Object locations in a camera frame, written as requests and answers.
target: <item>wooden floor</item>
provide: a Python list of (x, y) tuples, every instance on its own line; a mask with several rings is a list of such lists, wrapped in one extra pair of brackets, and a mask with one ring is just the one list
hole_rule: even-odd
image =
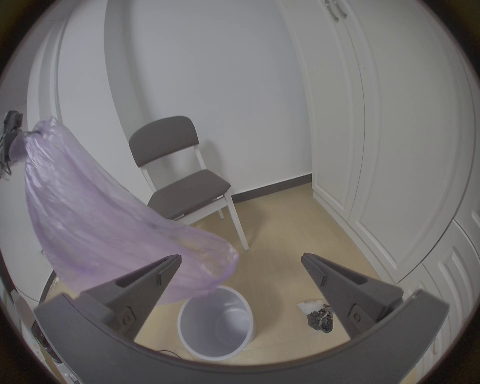
[[(336, 316), (333, 331), (325, 334), (310, 328), (298, 309), (297, 303), (302, 301), (323, 300), (300, 258), (304, 252), (315, 253), (370, 277), (379, 277), (343, 229), (313, 199), (311, 185), (238, 203), (236, 209), (250, 245), (248, 252), (240, 244), (227, 209), (223, 210), (224, 220), (212, 214), (194, 224), (228, 240), (240, 253), (237, 270), (224, 285), (244, 296), (257, 323), (255, 339), (237, 356), (218, 363), (282, 362), (347, 342), (349, 337)], [(49, 297), (65, 289), (58, 283)], [(195, 360), (183, 347), (177, 332), (182, 304), (155, 307), (135, 342)], [(415, 377), (414, 372), (408, 376), (411, 377)]]

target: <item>white door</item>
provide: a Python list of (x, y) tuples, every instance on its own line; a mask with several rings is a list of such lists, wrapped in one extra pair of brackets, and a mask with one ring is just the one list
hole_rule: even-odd
[[(417, 289), (423, 289), (432, 295), (442, 299), (439, 289), (434, 283), (425, 267), (420, 264), (412, 272), (410, 272), (402, 281), (397, 284), (403, 289), (403, 300), (406, 300)], [(447, 350), (450, 344), (450, 319), (445, 319), (442, 328), (437, 337), (434, 339), (428, 350), (418, 362), (416, 369), (417, 381), (421, 379), (439, 360), (441, 355)]]
[(452, 221), (422, 264), (443, 300), (450, 304), (452, 341), (470, 315), (480, 293), (480, 259), (460, 226)]
[(452, 220), (474, 115), (454, 44), (417, 1), (337, 0), (357, 53), (365, 145), (348, 223), (400, 281)]
[(324, 0), (277, 3), (299, 57), (307, 96), (314, 195), (348, 220), (360, 176), (364, 135), (355, 50), (333, 4)]
[(462, 62), (472, 91), (477, 136), (470, 180), (462, 204), (455, 215), (455, 221), (470, 238), (477, 253), (480, 253), (480, 82), (472, 68), (464, 60)]

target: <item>chair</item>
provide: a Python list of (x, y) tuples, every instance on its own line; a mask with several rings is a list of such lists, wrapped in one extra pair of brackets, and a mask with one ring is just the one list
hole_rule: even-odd
[[(233, 205), (230, 184), (205, 167), (198, 148), (198, 136), (192, 121), (174, 116), (153, 121), (135, 132), (129, 140), (137, 166), (153, 191), (148, 206), (161, 216), (190, 225), (215, 211), (223, 219), (222, 208), (228, 206), (240, 241), (249, 246)], [(202, 170), (157, 190), (144, 166), (151, 161), (184, 148), (193, 147)]]

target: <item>translucent trash bag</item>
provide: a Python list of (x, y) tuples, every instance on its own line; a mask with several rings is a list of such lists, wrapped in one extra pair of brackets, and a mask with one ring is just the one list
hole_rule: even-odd
[(35, 234), (61, 281), (75, 293), (179, 254), (160, 298), (167, 304), (213, 292), (238, 262), (222, 238), (165, 219), (111, 177), (55, 118), (12, 144), (25, 157), (25, 194)]

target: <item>white chair frame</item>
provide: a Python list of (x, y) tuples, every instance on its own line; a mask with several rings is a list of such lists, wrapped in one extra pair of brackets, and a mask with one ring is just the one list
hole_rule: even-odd
[[(200, 164), (200, 167), (202, 169), (206, 169), (206, 166), (202, 158), (202, 154), (200, 153), (200, 149), (198, 145), (194, 145), (193, 148), (195, 150), (195, 154), (197, 155), (197, 159)], [(145, 169), (145, 167), (140, 167), (140, 169), (142, 170), (142, 173), (144, 174), (144, 177), (147, 180), (147, 183), (150, 186), (150, 189), (152, 190), (153, 193), (155, 193), (156, 192), (155, 185), (153, 184), (152, 179), (150, 178), (150, 175), (148, 174), (147, 170)], [(233, 225), (235, 226), (235, 229), (237, 230), (238, 236), (240, 238), (240, 242), (244, 250), (248, 251), (249, 250), (248, 242), (245, 237), (245, 234), (243, 233), (243, 228), (241, 226), (240, 219), (237, 215), (237, 210), (235, 209), (235, 205), (233, 204), (230, 188), (223, 195), (219, 196), (216, 200), (212, 201), (209, 205), (206, 205), (187, 215), (180, 216), (175, 220), (183, 224), (190, 225), (197, 222), (198, 220), (203, 219), (204, 217), (207, 217), (208, 215), (211, 215), (215, 211), (218, 211), (218, 214), (220, 215), (220, 219), (223, 220), (224, 216), (222, 213), (222, 208), (224, 207), (228, 207), (228, 210), (230, 211), (230, 216), (232, 217)]]

